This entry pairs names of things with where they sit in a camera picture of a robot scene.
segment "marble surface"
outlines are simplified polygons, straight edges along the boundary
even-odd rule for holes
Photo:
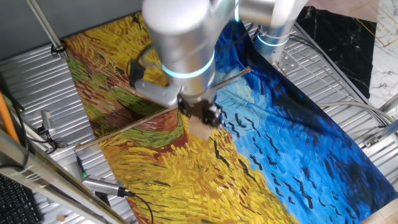
[[[378,29],[374,41],[373,70],[370,83],[370,102],[382,106],[398,94],[398,1],[380,0]],[[398,108],[389,112],[397,114]]]
[[[298,24],[369,98],[376,23],[305,7]]]
[[[370,2],[375,2],[378,4],[379,0],[309,0],[306,6],[313,6],[319,10],[327,10],[332,13],[351,17],[352,11],[355,11],[356,9],[363,7]],[[375,20],[373,20],[374,16],[372,14],[363,14],[358,18],[375,22]]]

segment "metal bracket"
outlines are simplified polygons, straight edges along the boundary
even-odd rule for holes
[[[367,148],[369,148],[375,145],[376,143],[381,142],[383,139],[387,138],[388,136],[396,134],[397,131],[398,131],[398,120],[394,121],[392,124],[378,131],[371,138],[367,139],[364,142],[364,144]]]
[[[373,137],[369,138],[368,140],[366,140],[364,142],[364,144],[367,148],[370,148],[371,146],[373,146],[374,144],[376,144],[378,142],[379,142],[379,139],[377,137],[373,136]]]

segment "white marble tile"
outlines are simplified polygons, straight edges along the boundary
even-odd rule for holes
[[[378,20],[381,23],[377,23],[369,89],[369,100],[377,108],[398,94],[398,40],[395,41],[398,39],[398,24],[395,23],[398,22],[398,1],[380,0],[379,7]]]

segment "van gogh painting print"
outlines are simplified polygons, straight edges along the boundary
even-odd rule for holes
[[[254,49],[242,24],[216,47],[225,126],[203,140],[171,111],[101,142],[114,175],[154,223],[360,223],[396,198],[356,143]],[[141,14],[67,39],[68,64],[97,136],[160,110],[129,87],[127,62],[150,43]],[[159,63],[155,52],[146,60]],[[167,81],[156,67],[144,79]],[[140,223],[147,207],[128,202]]]

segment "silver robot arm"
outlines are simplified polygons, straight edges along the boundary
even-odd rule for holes
[[[216,91],[212,87],[215,77],[215,45],[218,37],[232,19],[261,24],[262,35],[267,34],[269,30],[273,35],[275,30],[278,31],[281,27],[273,20],[275,7],[281,7],[281,4],[276,4],[278,1],[283,4],[290,2],[294,4],[295,1],[307,2],[307,0],[144,0],[142,15],[170,85],[162,88],[144,80],[138,80],[131,85],[149,100],[169,108],[178,106],[179,110],[188,117],[196,116],[203,124],[214,128],[220,127],[221,108],[214,103]],[[269,52],[262,48],[263,46],[260,46],[258,49],[260,53]]]

